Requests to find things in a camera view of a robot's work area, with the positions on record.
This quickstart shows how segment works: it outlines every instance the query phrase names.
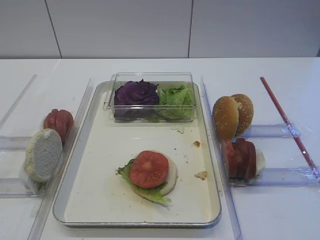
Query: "white wall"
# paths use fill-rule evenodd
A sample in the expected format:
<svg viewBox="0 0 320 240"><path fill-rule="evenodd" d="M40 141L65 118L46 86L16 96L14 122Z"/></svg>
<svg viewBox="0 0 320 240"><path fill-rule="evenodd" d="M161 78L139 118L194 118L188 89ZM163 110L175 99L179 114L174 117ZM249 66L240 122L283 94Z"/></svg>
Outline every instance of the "white wall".
<svg viewBox="0 0 320 240"><path fill-rule="evenodd" d="M60 58L43 0L0 0L0 59Z"/></svg>
<svg viewBox="0 0 320 240"><path fill-rule="evenodd" d="M315 57L320 0L194 0L190 57Z"/></svg>
<svg viewBox="0 0 320 240"><path fill-rule="evenodd" d="M58 45L63 58L315 57L320 49L320 0L46 2L0 0L0 59L60 58Z"/></svg>
<svg viewBox="0 0 320 240"><path fill-rule="evenodd" d="M63 58L186 58L191 0L47 0Z"/></svg>

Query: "tray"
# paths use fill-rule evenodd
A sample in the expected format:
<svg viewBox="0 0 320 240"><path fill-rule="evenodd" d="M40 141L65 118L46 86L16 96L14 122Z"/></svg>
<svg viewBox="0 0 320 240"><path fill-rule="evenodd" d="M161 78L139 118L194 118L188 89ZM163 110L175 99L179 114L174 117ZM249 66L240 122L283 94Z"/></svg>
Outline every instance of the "tray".
<svg viewBox="0 0 320 240"><path fill-rule="evenodd" d="M54 200L54 217L65 226L81 228L214 226L222 208L198 86L194 84L193 122L119 123L112 111L104 110L108 85L96 88ZM172 201L168 208L139 197L115 174L143 150L160 151L177 165L178 180L167 195ZM194 176L201 171L208 172L206 180Z"/></svg>

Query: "purple cabbage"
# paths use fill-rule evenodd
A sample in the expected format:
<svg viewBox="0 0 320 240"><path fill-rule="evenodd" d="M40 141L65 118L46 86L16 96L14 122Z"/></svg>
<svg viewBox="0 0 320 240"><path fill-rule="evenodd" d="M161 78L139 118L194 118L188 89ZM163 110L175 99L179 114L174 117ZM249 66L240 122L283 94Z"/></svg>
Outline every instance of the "purple cabbage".
<svg viewBox="0 0 320 240"><path fill-rule="evenodd" d="M128 81L114 93L114 105L157 105L159 96L157 86L144 81Z"/></svg>
<svg viewBox="0 0 320 240"><path fill-rule="evenodd" d="M157 85L144 81L128 81L114 93L114 105L157 105L159 96L156 92ZM119 121L134 121L153 115L154 109L115 109L114 117Z"/></svg>

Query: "lettuce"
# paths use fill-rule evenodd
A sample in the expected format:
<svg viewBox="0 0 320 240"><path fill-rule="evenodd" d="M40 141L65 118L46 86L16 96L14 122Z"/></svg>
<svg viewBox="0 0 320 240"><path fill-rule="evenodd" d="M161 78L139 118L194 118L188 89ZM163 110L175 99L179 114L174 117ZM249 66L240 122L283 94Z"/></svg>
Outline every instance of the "lettuce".
<svg viewBox="0 0 320 240"><path fill-rule="evenodd" d="M155 109L159 115L167 120L189 119L194 113L194 110L191 108L193 105L193 96L190 88L186 88L183 85L178 88L173 87L167 89L158 87L158 95L159 105L176 105Z"/></svg>
<svg viewBox="0 0 320 240"><path fill-rule="evenodd" d="M164 182L164 183L160 184L159 186L155 186L152 188L142 188L142 187L135 185L134 183L131 182L131 180L129 178L129 172L131 170L133 161L134 161L134 159L131 159L127 165L125 165L124 167L119 167L118 171L117 171L118 174L120 174L126 180L126 182L130 185L132 190L134 192L136 192L137 194L139 194L141 197L148 199L152 202L162 204L167 207L168 203L171 202L171 200L168 197L163 197L161 194L161 190L168 183Z"/></svg>

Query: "sesame seed bun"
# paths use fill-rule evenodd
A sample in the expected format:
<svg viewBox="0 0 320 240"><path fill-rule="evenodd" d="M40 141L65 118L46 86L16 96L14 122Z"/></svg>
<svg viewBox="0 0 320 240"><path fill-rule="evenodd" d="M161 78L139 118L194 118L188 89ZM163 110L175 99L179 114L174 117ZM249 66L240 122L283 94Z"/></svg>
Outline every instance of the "sesame seed bun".
<svg viewBox="0 0 320 240"><path fill-rule="evenodd" d="M254 106L245 94L222 96L212 109L217 137L221 140L232 140L245 133L250 127Z"/></svg>
<svg viewBox="0 0 320 240"><path fill-rule="evenodd" d="M231 96L220 97L213 106L213 120L219 139L231 140L239 124L238 104Z"/></svg>
<svg viewBox="0 0 320 240"><path fill-rule="evenodd" d="M254 105L247 95L234 94L232 97L238 103L239 124L234 136L239 137L244 134L251 125L252 118L254 117Z"/></svg>

